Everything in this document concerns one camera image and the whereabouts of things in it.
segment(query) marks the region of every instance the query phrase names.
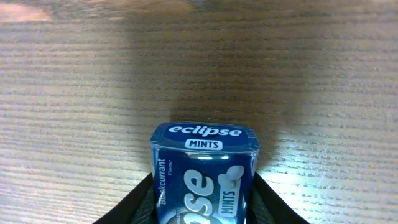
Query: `eclipse mints container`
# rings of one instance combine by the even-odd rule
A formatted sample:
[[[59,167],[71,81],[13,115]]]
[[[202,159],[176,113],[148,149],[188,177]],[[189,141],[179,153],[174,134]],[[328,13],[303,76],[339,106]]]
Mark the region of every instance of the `eclipse mints container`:
[[[252,129],[163,123],[150,143],[159,224],[244,223],[259,153]]]

